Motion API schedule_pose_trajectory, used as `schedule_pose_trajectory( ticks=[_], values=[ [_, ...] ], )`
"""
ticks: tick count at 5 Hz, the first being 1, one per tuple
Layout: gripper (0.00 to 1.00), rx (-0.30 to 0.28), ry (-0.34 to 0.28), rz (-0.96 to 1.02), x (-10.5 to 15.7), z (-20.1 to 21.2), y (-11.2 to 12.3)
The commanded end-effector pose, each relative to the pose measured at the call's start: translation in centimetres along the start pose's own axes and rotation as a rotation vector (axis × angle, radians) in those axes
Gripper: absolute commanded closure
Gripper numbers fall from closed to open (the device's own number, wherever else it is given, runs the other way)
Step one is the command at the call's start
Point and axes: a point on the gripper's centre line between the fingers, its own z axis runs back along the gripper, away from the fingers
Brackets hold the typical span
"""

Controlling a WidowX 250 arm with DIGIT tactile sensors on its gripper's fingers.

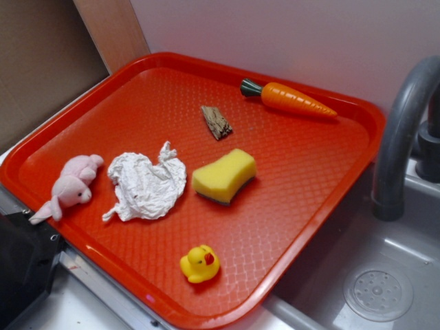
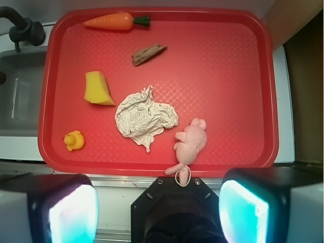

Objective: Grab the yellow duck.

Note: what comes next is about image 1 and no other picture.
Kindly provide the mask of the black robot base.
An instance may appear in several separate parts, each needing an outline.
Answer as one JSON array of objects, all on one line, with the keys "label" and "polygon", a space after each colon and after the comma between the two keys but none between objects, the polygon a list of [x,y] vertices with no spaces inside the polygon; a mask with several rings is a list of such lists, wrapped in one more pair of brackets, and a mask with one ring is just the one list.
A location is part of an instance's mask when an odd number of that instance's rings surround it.
[{"label": "black robot base", "polygon": [[1,215],[1,328],[12,326],[51,293],[64,239],[29,210]]}]

